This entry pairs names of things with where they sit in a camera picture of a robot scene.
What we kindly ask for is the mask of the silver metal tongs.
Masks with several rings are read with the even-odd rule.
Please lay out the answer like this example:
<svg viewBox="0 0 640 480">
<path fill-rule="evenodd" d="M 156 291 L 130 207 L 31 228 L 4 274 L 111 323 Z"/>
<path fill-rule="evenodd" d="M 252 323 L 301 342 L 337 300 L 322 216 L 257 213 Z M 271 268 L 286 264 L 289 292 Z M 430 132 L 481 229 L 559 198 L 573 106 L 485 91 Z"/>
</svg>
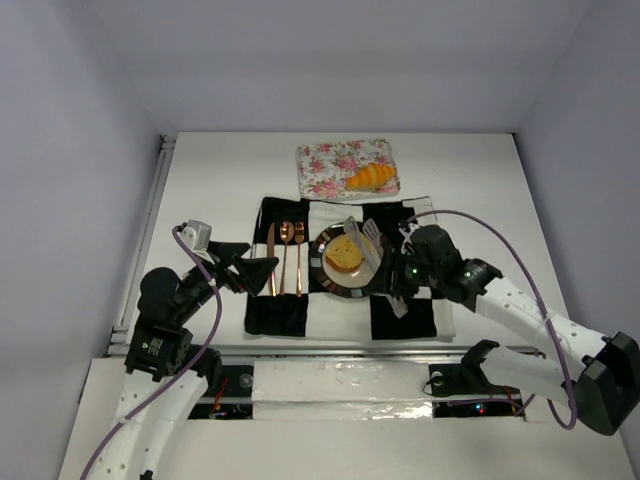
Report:
<svg viewBox="0 0 640 480">
<path fill-rule="evenodd" d="M 362 231 L 353 216 L 349 216 L 344 222 L 344 231 L 350 240 L 360 250 L 365 263 L 373 273 L 377 273 L 382 263 L 384 249 L 381 244 L 381 233 L 374 225 L 373 221 L 364 224 Z M 390 294 L 385 294 L 394 315 L 402 318 L 408 313 L 408 307 L 403 300 L 396 299 Z"/>
</svg>

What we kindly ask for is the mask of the bread slice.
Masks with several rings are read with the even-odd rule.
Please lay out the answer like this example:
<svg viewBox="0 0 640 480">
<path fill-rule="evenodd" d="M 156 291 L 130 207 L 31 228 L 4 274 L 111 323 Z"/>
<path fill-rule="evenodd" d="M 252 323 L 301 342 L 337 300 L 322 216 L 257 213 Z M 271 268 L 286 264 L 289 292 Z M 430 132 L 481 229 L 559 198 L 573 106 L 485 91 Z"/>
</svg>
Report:
<svg viewBox="0 0 640 480">
<path fill-rule="evenodd" d="M 331 240 L 325 249 L 325 261 L 340 273 L 352 273 L 365 261 L 359 246 L 347 234 Z"/>
</svg>

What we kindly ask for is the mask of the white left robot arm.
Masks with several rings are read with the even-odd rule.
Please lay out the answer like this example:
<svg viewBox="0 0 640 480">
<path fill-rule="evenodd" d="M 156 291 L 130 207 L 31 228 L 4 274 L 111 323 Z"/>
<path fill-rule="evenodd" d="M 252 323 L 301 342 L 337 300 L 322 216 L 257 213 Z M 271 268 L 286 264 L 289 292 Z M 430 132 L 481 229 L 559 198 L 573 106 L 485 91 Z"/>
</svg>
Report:
<svg viewBox="0 0 640 480">
<path fill-rule="evenodd" d="M 144 275 L 118 406 L 84 479 L 159 478 L 163 457 L 198 400 L 220 387 L 222 360 L 213 338 L 193 343 L 187 322 L 209 300 L 219 301 L 224 287 L 257 295 L 279 262 L 246 258 L 247 243 L 174 238 L 194 266 L 184 276 L 165 267 Z"/>
</svg>

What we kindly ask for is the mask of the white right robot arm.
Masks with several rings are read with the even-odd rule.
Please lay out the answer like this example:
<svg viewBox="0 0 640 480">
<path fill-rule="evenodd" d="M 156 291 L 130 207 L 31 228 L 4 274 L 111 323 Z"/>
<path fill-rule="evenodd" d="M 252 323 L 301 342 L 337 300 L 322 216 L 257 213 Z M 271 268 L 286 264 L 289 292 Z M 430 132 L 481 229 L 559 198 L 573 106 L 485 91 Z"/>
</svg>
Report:
<svg viewBox="0 0 640 480">
<path fill-rule="evenodd" d="M 494 266 L 465 259 L 437 225 L 409 224 L 403 242 L 387 246 L 370 286 L 410 298 L 422 287 L 515 333 L 539 351 L 519 354 L 495 341 L 469 349 L 463 364 L 475 381 L 508 385 L 565 403 L 578 421 L 606 436 L 639 404 L 639 345 L 543 310 Z"/>
</svg>

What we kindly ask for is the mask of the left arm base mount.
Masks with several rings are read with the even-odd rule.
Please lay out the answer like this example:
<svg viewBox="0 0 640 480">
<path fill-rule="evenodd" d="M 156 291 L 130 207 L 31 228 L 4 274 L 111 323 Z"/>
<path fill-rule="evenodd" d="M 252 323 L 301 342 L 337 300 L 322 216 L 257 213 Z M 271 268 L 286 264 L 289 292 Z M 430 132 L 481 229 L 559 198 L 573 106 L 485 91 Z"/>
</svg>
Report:
<svg viewBox="0 0 640 480">
<path fill-rule="evenodd" d="M 212 348 L 193 367 L 203 373 L 208 387 L 191 410 L 189 420 L 249 420 L 253 418 L 254 365 L 231 362 Z"/>
</svg>

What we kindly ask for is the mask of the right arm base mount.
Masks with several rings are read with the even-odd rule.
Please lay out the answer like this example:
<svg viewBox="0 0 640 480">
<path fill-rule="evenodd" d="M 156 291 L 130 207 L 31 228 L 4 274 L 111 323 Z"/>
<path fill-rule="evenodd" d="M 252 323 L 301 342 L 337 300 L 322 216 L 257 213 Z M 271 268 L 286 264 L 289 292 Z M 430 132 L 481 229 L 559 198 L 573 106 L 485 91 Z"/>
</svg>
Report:
<svg viewBox="0 0 640 480">
<path fill-rule="evenodd" d="M 482 340 L 458 363 L 429 366 L 423 393 L 434 400 L 435 418 L 514 417 L 524 415 L 520 391 L 492 384 L 480 366 L 498 342 Z"/>
</svg>

